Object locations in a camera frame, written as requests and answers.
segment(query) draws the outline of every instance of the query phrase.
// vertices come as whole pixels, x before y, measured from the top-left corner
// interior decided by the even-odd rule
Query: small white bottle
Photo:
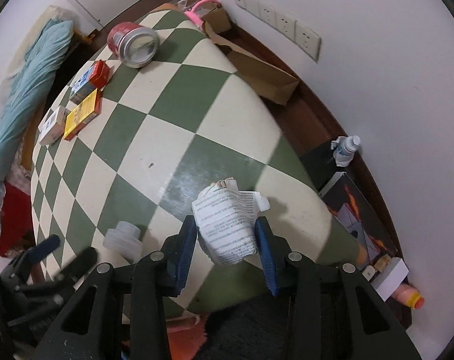
[[[360,137],[338,137],[332,141],[333,158],[338,167],[346,167],[353,159],[353,155],[360,147]]]
[[[119,221],[115,229],[108,229],[104,247],[118,251],[122,256],[135,263],[142,255],[142,242],[139,241],[140,229],[132,223]]]

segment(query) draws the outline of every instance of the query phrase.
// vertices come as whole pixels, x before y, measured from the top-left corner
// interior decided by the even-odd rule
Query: bed
[[[32,228],[29,191],[35,134],[29,131],[36,129],[29,125],[42,117],[73,34],[74,15],[49,6],[17,49],[0,85],[0,103],[5,105],[0,116],[0,255],[13,238]]]

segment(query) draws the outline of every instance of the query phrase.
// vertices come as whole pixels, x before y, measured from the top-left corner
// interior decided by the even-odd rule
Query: screw
[[[110,271],[110,265],[106,262],[103,262],[102,264],[99,264],[97,266],[97,272],[100,274],[104,274],[108,271]]]
[[[288,254],[288,259],[290,261],[300,261],[302,259],[302,255],[298,251],[293,251]]]
[[[54,301],[54,303],[57,306],[62,306],[62,304],[64,304],[64,298],[62,296],[60,296],[59,294],[54,295],[52,300]]]
[[[353,264],[350,264],[349,262],[346,263],[346,264],[343,264],[342,265],[342,269],[348,273],[348,274],[352,274],[353,272],[355,272],[355,266]]]
[[[164,258],[164,254],[160,251],[160,250],[157,250],[157,251],[153,251],[151,254],[150,254],[150,259],[152,261],[160,261],[161,259]]]

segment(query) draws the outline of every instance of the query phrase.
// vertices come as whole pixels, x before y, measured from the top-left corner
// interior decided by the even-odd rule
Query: dark carpet
[[[288,303],[266,294],[211,314],[194,360],[282,359]]]

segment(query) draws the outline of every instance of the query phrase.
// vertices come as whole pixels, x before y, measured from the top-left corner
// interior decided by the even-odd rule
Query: red tin can
[[[109,49],[131,68],[148,64],[156,54],[159,44],[159,36],[154,30],[129,21],[116,25],[107,37]]]

